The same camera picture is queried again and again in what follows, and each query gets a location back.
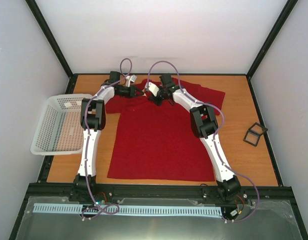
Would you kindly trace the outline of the red t-shirt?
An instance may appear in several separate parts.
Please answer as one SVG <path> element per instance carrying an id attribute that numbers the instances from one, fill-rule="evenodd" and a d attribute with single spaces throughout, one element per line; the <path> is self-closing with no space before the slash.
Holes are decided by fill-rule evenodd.
<path id="1" fill-rule="evenodd" d="M 119 114 L 107 177 L 123 180 L 213 182 L 212 162 L 191 130 L 190 114 L 179 104 L 149 96 L 115 96 L 108 114 Z"/>

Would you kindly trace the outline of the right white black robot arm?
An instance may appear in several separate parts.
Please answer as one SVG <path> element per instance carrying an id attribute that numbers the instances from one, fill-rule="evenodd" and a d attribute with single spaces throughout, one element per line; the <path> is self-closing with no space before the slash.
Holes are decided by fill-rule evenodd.
<path id="1" fill-rule="evenodd" d="M 195 137 L 204 145 L 212 162 L 218 196 L 224 203 L 232 200 L 240 191 L 241 185 L 236 173 L 231 169 L 219 139 L 219 126 L 214 111 L 221 110 L 192 96 L 181 84 L 176 84 L 170 74 L 160 76 L 161 86 L 150 81 L 145 91 L 150 92 L 150 100 L 160 105 L 163 100 L 181 105 L 190 114 L 191 129 Z"/>

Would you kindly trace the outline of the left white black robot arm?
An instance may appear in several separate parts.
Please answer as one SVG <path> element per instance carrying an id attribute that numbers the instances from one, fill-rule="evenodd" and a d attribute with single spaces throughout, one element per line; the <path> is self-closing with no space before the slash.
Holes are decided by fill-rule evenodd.
<path id="1" fill-rule="evenodd" d="M 94 201 L 98 195 L 96 156 L 98 141 L 106 125 L 105 105 L 114 96 L 141 96 L 143 92 L 132 85 L 136 79 L 135 75 L 112 71 L 92 97 L 82 100 L 80 121 L 83 128 L 83 150 L 78 173 L 74 179 L 74 191 L 86 201 Z"/>

